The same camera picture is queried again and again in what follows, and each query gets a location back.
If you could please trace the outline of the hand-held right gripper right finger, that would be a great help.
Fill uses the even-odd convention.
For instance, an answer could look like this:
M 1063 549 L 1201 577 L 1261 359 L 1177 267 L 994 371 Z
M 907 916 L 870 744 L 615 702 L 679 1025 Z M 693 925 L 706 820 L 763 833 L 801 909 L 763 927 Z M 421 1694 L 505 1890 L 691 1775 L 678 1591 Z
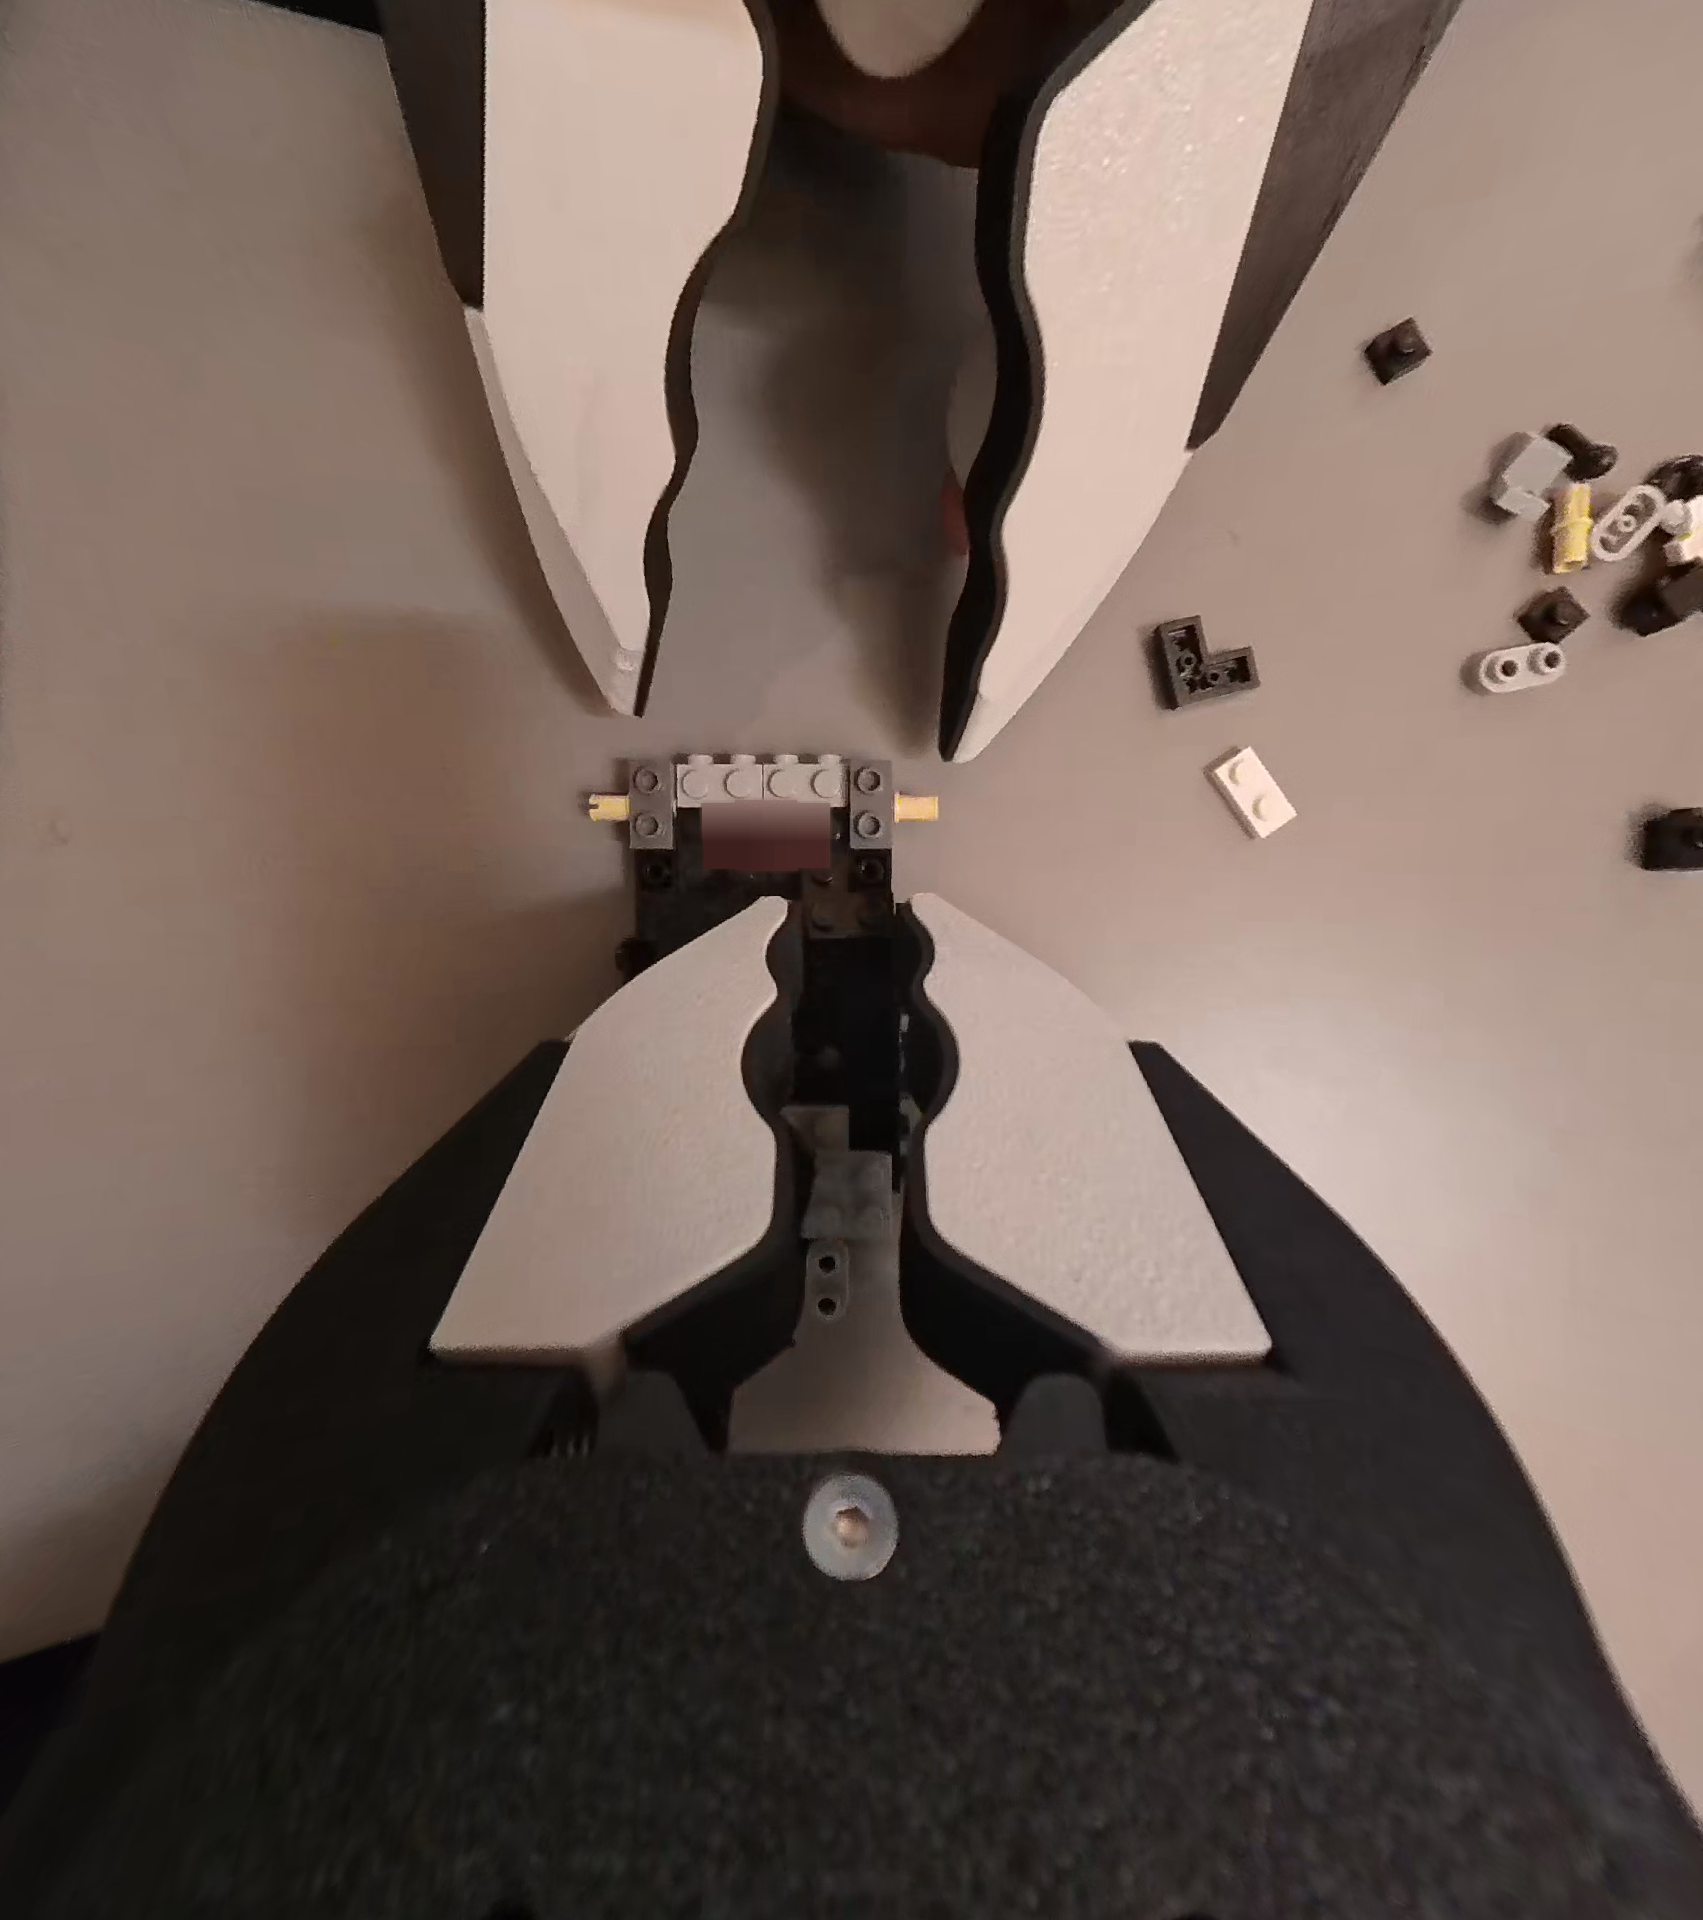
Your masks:
M 899 1289 L 998 1424 L 1040 1379 L 1242 1372 L 1273 1334 L 1121 1025 L 935 894 L 902 910 Z

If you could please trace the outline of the black grey brick assembly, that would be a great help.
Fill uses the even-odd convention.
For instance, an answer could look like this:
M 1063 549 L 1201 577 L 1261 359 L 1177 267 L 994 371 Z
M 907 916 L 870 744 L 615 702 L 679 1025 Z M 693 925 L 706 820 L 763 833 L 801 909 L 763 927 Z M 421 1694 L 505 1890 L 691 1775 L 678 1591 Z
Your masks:
M 776 1354 L 808 1318 L 845 1316 L 855 1254 L 895 1226 L 911 1139 L 895 828 L 935 821 L 940 803 L 899 790 L 885 757 L 683 753 L 630 760 L 623 785 L 584 806 L 630 848 L 625 982 L 745 906 L 788 910 L 774 941 L 788 985 L 772 1036 L 745 1042 L 745 1066 L 769 1075 L 776 1207 L 788 1218 L 768 1254 L 744 1257 L 744 1277 L 701 1280 L 625 1335 L 655 1370 L 699 1342 L 727 1357 L 754 1337 Z

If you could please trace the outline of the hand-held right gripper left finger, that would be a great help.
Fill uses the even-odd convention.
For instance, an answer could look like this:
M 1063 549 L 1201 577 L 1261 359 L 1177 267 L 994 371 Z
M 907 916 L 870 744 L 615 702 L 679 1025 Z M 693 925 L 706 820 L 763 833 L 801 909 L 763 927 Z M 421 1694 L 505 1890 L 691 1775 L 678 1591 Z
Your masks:
M 754 900 L 574 1032 L 431 1331 L 446 1364 L 667 1376 L 710 1444 L 805 1300 L 791 1091 L 804 941 Z

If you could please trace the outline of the black corner plate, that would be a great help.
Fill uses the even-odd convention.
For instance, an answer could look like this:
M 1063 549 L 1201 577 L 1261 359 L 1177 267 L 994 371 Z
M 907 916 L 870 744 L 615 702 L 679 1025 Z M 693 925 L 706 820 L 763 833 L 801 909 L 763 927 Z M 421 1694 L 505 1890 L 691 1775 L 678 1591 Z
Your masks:
M 1149 657 L 1156 693 L 1168 708 L 1211 705 L 1260 688 L 1256 649 L 1212 647 L 1201 613 L 1158 625 Z

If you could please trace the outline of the pile of small loose bricks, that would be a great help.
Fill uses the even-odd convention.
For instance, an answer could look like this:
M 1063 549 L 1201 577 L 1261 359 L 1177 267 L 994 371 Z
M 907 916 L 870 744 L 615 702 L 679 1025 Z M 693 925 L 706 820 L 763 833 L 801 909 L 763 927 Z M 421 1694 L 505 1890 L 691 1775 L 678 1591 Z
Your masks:
M 1418 323 L 1407 319 L 1363 347 L 1380 385 L 1414 371 L 1432 357 Z M 1551 588 L 1515 613 L 1518 640 L 1469 655 L 1463 683 L 1482 696 L 1509 696 L 1559 683 L 1570 666 L 1568 643 L 1589 620 L 1589 608 L 1564 581 L 1592 568 L 1645 561 L 1646 570 L 1619 598 L 1621 631 L 1670 635 L 1703 620 L 1703 453 L 1680 453 L 1651 467 L 1632 489 L 1596 501 L 1596 487 L 1613 478 L 1615 444 L 1572 423 L 1554 423 L 1513 444 L 1491 473 L 1482 502 L 1496 520 L 1543 531 Z M 1703 875 L 1703 805 L 1665 805 L 1635 821 L 1634 858 L 1652 875 Z

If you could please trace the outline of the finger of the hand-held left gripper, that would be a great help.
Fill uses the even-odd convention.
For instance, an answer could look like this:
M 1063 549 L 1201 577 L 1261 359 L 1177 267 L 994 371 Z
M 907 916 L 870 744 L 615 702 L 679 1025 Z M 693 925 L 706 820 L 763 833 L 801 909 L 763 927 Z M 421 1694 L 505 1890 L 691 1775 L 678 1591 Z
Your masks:
M 940 751 L 968 763 L 1098 613 L 1184 467 L 1311 2 L 1094 13 L 981 156 L 994 389 Z
M 768 3 L 500 2 L 483 22 L 485 395 L 558 620 L 642 715 L 699 439 L 694 316 L 763 170 Z

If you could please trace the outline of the white two-stud plate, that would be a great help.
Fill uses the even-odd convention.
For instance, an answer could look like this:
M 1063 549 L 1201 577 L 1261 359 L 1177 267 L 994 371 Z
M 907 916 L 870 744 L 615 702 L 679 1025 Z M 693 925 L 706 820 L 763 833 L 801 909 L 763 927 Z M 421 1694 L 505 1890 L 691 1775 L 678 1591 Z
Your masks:
M 1298 818 L 1295 803 L 1257 750 L 1242 748 L 1219 756 L 1206 768 L 1206 776 L 1242 831 L 1256 841 L 1270 839 Z

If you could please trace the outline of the grey desk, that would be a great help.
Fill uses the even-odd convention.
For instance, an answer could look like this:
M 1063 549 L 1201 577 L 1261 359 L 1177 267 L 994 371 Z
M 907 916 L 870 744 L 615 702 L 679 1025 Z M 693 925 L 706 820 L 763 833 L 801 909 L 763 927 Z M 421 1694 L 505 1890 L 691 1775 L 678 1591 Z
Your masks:
M 940 772 L 964 181 L 793 135 L 696 331 L 644 723 L 522 541 L 380 46 L 0 3 L 0 1660 L 97 1629 L 330 1242 L 615 980 L 631 751 L 893 753 L 911 889 L 1165 1042 L 1414 1289 L 1703 1813 L 1703 620 L 1486 514 L 1513 444 L 1703 453 L 1703 3 L 1467 3 L 1225 427 Z M 1421 368 L 1365 344 L 1412 319 Z M 1168 708 L 1201 613 L 1260 688 Z M 1295 803 L 1252 839 L 1206 768 Z

